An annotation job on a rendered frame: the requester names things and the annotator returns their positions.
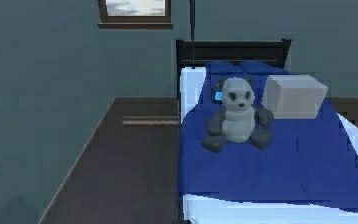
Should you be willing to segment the blue pillow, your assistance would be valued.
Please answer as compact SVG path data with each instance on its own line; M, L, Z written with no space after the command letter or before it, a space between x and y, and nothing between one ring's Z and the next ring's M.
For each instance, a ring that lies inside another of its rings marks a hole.
M282 75L288 74L288 71L279 67L268 65L259 61L246 61L239 64L239 67L245 72L253 75Z
M232 63L226 61L208 62L206 67L211 74L226 75L243 73L243 70L239 66L233 65Z

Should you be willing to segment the blue bed with dark headboard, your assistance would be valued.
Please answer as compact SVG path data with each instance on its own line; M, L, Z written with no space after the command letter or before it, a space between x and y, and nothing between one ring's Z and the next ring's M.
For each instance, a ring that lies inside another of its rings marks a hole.
M272 141L261 150L248 140L227 141L220 152L202 147L208 119L221 104L213 88L227 78L248 78L261 104L269 75L211 74L208 62L239 66L259 61L285 69L291 42L179 40L181 127L178 193L184 224L358 224L358 128L326 97L315 119L275 119Z

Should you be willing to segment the brown framed window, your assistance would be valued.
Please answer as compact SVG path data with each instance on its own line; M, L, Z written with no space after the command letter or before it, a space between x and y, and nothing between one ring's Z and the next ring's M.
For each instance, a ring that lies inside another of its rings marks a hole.
M100 29L172 29L171 0L97 0Z

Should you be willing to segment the grey and white panda teddy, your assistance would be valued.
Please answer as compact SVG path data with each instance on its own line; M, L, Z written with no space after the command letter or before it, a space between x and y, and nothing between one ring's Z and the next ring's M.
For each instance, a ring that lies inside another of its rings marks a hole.
M267 148L272 141L270 126L274 114L254 104L255 94L248 78L232 77L221 81L220 109L207 121L207 135L202 147L220 152L227 141L244 143L248 140L258 149Z

